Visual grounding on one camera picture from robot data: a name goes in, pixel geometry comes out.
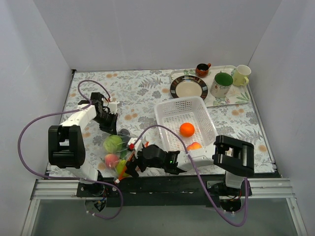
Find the fake green pear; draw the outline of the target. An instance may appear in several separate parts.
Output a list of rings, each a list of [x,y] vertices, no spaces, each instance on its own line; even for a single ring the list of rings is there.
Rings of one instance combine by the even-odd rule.
[[[126,166],[126,160],[119,160],[117,162],[117,165],[115,167],[115,170],[116,170],[116,173],[118,175],[118,179],[123,179],[125,177],[128,177],[129,174],[126,174],[124,172],[124,169],[125,169],[125,166]]]

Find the fake dark eggplant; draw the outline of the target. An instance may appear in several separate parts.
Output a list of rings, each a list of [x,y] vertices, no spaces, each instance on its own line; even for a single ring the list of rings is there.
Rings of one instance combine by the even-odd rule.
[[[117,135],[118,136],[123,136],[123,137],[129,137],[130,136],[130,132],[125,129],[125,128],[122,128],[120,129],[118,132],[117,132]]]

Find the fake green apple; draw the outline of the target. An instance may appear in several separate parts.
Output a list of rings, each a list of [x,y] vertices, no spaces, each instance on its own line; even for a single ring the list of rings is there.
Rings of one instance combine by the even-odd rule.
[[[103,148],[108,153],[116,153],[122,150],[123,140],[118,135],[110,135],[103,142]]]

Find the fake pink peach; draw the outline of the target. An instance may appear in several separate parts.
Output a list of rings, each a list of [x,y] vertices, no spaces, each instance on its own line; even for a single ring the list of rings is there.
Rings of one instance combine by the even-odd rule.
[[[119,163],[119,161],[120,161],[119,157],[115,154],[112,154],[112,153],[107,154],[104,157],[105,165],[109,169],[114,169],[117,166],[117,164]]]

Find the clear zip top bag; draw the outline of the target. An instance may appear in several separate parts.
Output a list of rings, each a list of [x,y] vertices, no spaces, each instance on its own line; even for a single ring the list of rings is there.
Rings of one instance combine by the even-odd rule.
[[[117,155],[120,160],[126,160],[126,162],[127,162],[127,161],[130,161],[130,160],[132,160],[133,157],[135,157],[135,154],[134,154],[134,151],[129,151],[129,150],[127,149],[127,146],[126,146],[126,145],[127,145],[127,142],[129,141],[130,138],[136,138],[136,137],[135,137],[134,135],[132,135],[132,134],[130,134],[129,137],[123,137],[123,136],[120,136],[120,137],[121,137],[121,139],[123,140],[122,150],[119,151],[119,152],[113,153],[113,154]],[[122,179],[118,179],[118,175],[117,175],[117,173],[116,173],[115,168],[114,168],[114,169],[109,169],[109,168],[107,168],[106,165],[105,165],[105,162],[104,162],[104,158],[103,158],[102,161],[103,161],[102,164],[103,164],[103,166],[104,166],[103,170],[106,170],[106,171],[108,171],[110,174],[112,174],[113,177],[114,177],[114,183],[118,184]]]

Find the fake orange peach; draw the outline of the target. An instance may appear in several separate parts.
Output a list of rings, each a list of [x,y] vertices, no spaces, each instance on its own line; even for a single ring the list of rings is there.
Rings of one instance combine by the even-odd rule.
[[[192,144],[187,146],[187,150],[196,150],[202,148],[202,145],[198,142],[193,142]]]

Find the white plastic perforated basket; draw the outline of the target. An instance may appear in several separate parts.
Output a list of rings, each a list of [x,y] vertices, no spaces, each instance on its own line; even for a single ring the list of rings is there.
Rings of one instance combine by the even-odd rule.
[[[213,164],[214,141],[218,135],[202,98],[183,97],[155,106],[155,115],[165,151],[179,151],[177,167],[185,172],[193,169],[185,148],[196,167]]]

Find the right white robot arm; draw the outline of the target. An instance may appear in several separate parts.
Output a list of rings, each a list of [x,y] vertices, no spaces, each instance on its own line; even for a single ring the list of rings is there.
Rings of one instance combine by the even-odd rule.
[[[126,162],[125,173],[138,177],[147,168],[163,169],[178,175],[197,167],[216,165],[224,169],[224,181],[208,188],[219,196],[238,195],[244,178],[254,175],[254,146],[251,143],[224,135],[216,136],[212,145],[195,150],[164,151],[157,145],[134,145],[135,156]]]

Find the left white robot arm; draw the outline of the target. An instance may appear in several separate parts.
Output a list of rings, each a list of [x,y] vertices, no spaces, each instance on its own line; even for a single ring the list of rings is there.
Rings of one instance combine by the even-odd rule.
[[[93,120],[99,124],[100,130],[116,135],[118,104],[99,92],[93,92],[90,100],[79,102],[77,112],[48,130],[49,163],[72,173],[83,184],[83,189],[95,197],[104,193],[105,185],[100,181],[100,171],[85,160],[82,132]]]

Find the floral table mat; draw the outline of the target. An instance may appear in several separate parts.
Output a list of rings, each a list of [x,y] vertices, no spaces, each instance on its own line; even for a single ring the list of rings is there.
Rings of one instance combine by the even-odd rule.
[[[138,136],[142,132],[150,144],[162,146],[156,127],[154,107],[171,99],[170,70],[76,72],[66,98],[66,111],[77,108],[82,95],[101,92],[119,101],[117,128]],[[215,106],[208,110],[217,132],[250,142],[255,147],[256,174],[275,173],[263,131],[252,101],[244,104]]]

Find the dark rimmed plate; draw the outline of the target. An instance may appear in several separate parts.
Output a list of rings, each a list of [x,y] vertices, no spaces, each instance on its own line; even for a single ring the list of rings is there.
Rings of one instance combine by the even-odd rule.
[[[173,80],[170,93],[173,98],[198,96],[205,100],[208,95],[208,86],[196,76],[183,75]]]

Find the small brown cup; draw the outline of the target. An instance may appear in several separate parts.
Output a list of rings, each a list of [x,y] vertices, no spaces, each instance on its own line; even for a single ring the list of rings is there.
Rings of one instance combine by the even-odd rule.
[[[195,69],[195,73],[198,77],[200,78],[204,78],[208,75],[209,73],[209,68],[211,67],[211,64],[205,64],[205,63],[201,63],[198,64],[196,69]]]

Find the green inside floral mug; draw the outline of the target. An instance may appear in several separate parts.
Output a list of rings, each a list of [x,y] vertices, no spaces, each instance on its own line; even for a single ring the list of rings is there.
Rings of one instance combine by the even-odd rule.
[[[215,98],[225,98],[233,84],[231,75],[225,72],[219,72],[215,75],[210,88],[210,94]]]

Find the floral serving tray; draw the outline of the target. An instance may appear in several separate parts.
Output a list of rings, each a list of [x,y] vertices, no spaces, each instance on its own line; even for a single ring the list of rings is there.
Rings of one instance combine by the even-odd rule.
[[[205,78],[202,78],[202,80],[206,83],[208,89],[210,89],[210,86],[217,73],[225,72],[232,76],[235,70],[236,67],[233,65],[211,66],[208,75]],[[207,107],[215,107],[234,104],[244,104],[250,102],[250,100],[251,98],[247,87],[245,86],[236,87],[232,85],[225,98],[215,98],[210,94],[210,90],[208,90],[208,95],[204,99],[204,102]]]

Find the pale yellow mug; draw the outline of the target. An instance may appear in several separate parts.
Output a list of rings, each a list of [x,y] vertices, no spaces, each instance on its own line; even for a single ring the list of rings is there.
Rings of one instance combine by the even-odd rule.
[[[233,85],[235,86],[246,86],[249,83],[249,76],[251,69],[246,65],[238,65],[232,76]]]

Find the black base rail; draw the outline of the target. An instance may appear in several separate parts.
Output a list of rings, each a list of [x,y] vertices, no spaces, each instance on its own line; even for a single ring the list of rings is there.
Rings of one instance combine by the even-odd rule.
[[[201,175],[203,183],[213,185],[223,182],[224,175]],[[278,172],[254,174],[253,178],[280,178]],[[87,185],[78,184],[76,196],[81,198],[96,197],[87,190]],[[193,206],[211,207],[196,175],[127,177],[118,184],[123,194],[123,206]],[[107,207],[120,207],[121,200],[117,190],[105,186]]]

